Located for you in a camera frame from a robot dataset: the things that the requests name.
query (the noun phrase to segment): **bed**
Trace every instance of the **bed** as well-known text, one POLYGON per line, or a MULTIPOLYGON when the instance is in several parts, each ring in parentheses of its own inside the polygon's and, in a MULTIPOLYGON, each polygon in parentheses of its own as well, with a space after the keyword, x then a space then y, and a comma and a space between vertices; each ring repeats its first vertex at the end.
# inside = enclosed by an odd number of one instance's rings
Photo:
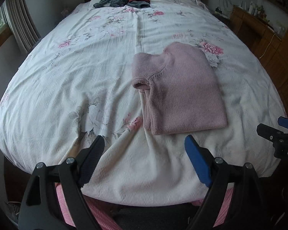
POLYGON ((101 135, 106 149, 83 194, 123 205, 185 203, 207 192, 184 150, 192 134, 229 164, 251 162, 259 176, 272 174, 279 161, 256 127, 281 129, 283 104, 258 59, 201 0, 151 0, 143 9, 85 1, 33 49, 2 97, 0 149, 14 165, 31 173, 40 161, 61 163, 101 135), (145 98, 131 86, 132 58, 174 41, 205 53, 227 127, 159 136, 143 128, 145 98))

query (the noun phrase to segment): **curtain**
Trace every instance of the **curtain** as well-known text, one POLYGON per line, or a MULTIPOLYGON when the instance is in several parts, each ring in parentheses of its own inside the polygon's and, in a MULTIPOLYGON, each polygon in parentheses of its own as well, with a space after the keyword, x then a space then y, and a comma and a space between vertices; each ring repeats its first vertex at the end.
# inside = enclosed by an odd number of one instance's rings
POLYGON ((1 12, 16 38, 20 51, 27 54, 40 35, 31 22, 24 0, 5 0, 1 12))

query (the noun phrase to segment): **wooden cabinet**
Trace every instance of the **wooden cabinet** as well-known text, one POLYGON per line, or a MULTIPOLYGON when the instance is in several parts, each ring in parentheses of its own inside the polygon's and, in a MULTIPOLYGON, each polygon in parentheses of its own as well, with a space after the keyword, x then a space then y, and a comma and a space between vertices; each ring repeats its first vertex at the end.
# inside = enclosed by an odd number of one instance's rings
POLYGON ((288 116, 288 29, 280 39, 268 26, 238 7, 233 9, 230 21, 233 32, 266 69, 288 116))

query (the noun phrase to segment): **metal bolt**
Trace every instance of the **metal bolt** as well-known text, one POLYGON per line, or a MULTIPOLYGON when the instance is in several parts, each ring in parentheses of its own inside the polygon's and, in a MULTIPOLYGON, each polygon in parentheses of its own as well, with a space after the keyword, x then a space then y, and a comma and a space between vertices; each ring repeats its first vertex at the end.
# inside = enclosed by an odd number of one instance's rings
POLYGON ((223 159, 220 158, 220 157, 216 157, 216 158, 214 159, 214 161, 215 161, 216 163, 218 163, 218 164, 221 164, 221 163, 223 162, 223 159))
POLYGON ((44 166, 44 163, 42 163, 42 162, 36 164, 36 167, 37 167, 38 169, 42 168, 43 166, 44 166))
POLYGON ((253 165, 251 163, 246 163, 245 166, 248 168, 248 169, 252 169, 253 168, 253 165))
POLYGON ((71 164, 74 162, 74 158, 73 157, 69 157, 66 159, 66 163, 71 164))

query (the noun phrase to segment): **pink sweater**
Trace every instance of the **pink sweater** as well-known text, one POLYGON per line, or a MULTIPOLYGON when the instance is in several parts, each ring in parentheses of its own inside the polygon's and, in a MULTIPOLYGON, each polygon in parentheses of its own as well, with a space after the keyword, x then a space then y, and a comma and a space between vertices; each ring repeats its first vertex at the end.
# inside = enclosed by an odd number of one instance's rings
POLYGON ((152 134, 227 125, 216 75, 199 48, 173 42, 162 54, 137 53, 132 75, 133 87, 145 93, 144 127, 152 134))

